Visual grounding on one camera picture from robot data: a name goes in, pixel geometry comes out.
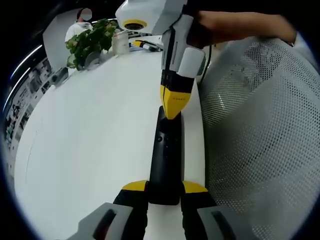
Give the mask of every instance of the potted plant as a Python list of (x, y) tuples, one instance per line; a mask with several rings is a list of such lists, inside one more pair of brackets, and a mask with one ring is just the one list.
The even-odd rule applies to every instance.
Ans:
[(117, 26), (116, 21), (102, 19), (93, 26), (92, 30), (88, 29), (79, 35), (74, 35), (66, 42), (66, 48), (71, 53), (66, 66), (80, 71), (84, 69), (89, 54), (100, 54), (102, 50), (108, 51)]

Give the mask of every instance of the white desk surface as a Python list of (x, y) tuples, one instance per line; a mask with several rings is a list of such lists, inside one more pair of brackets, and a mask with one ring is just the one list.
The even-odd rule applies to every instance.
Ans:
[[(39, 101), (18, 146), (14, 187), (43, 239), (68, 238), (82, 218), (112, 203), (124, 185), (149, 178), (160, 80), (161, 53), (132, 52), (74, 73)], [(204, 185), (196, 84), (182, 115), (184, 179)], [(149, 204), (144, 239), (185, 239), (180, 206)]]

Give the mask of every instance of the hand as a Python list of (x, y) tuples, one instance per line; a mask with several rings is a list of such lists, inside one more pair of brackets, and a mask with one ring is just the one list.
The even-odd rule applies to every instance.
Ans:
[(198, 22), (210, 31), (210, 44), (241, 40), (251, 36), (280, 38), (285, 42), (294, 43), (297, 36), (293, 26), (280, 15), (200, 11)]

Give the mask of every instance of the person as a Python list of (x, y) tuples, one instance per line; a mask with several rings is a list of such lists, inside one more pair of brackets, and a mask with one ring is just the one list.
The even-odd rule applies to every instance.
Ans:
[(195, 41), (206, 42), (204, 45), (218, 44), (247, 37), (279, 38), (291, 45), (313, 67), (319, 66), (307, 43), (296, 29), (281, 15), (257, 12), (200, 11), (198, 22), (209, 29), (209, 36)]
[(76, 22), (72, 24), (65, 35), (65, 42), (70, 40), (74, 35), (79, 35), (86, 30), (92, 30), (93, 27), (90, 22), (83, 19), (81, 16), (83, 9), (81, 9), (76, 15)]

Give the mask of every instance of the robotic arm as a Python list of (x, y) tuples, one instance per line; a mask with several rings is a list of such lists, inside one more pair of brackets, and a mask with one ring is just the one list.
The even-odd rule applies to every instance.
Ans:
[(116, 11), (125, 30), (162, 35), (160, 96), (165, 116), (172, 120), (187, 105), (205, 53), (187, 44), (194, 18), (188, 0), (126, 0)]

